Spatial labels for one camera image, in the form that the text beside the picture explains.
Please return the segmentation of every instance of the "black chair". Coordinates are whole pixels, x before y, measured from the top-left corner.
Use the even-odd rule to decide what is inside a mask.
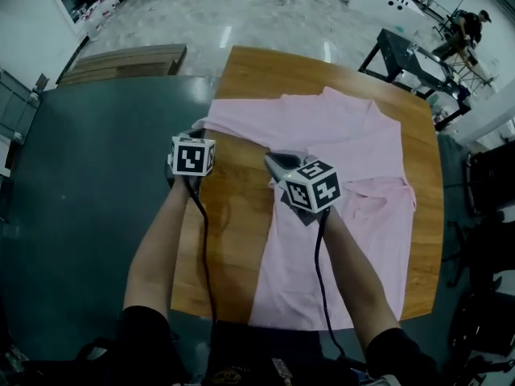
[[[515,221],[504,223],[502,212],[481,221],[474,228],[460,228],[456,222],[448,222],[455,228],[459,251],[442,261],[458,261],[458,271],[448,287],[458,285],[464,268],[470,269],[470,282],[476,292],[496,290],[501,277],[494,275],[515,270],[515,251],[509,242],[515,233]]]

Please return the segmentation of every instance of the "wooden board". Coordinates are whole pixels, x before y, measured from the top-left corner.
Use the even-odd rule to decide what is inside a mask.
[[[417,211],[410,253],[403,318],[431,312],[443,243],[442,172],[429,105],[371,76],[334,64],[278,51],[234,47],[216,98],[267,98],[320,94],[325,86],[354,97],[374,99],[402,123],[406,176],[415,190]],[[208,212],[208,262],[219,318],[247,323],[258,283],[274,203],[266,149],[222,133],[213,172],[203,180],[201,200]],[[202,219],[190,202],[184,221],[171,307],[211,316],[200,263]]]
[[[123,77],[174,75],[179,71],[185,55],[185,44],[136,47],[91,55],[80,59],[73,70],[66,72],[59,85]]]

